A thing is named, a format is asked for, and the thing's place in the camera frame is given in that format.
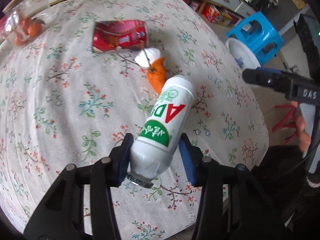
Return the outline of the right hand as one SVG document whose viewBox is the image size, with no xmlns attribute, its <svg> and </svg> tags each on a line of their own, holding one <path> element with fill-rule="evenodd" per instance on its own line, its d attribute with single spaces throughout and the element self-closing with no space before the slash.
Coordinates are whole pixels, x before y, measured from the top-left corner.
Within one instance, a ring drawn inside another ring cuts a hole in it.
<svg viewBox="0 0 320 240">
<path fill-rule="evenodd" d="M 298 110 L 296 114 L 296 130 L 297 130 L 297 136 L 299 139 L 299 149 L 301 152 L 306 152 L 310 146 L 311 143 L 311 137 L 308 133 L 306 133 L 305 128 L 306 128 L 306 122 L 300 113 L 300 110 Z"/>
</svg>

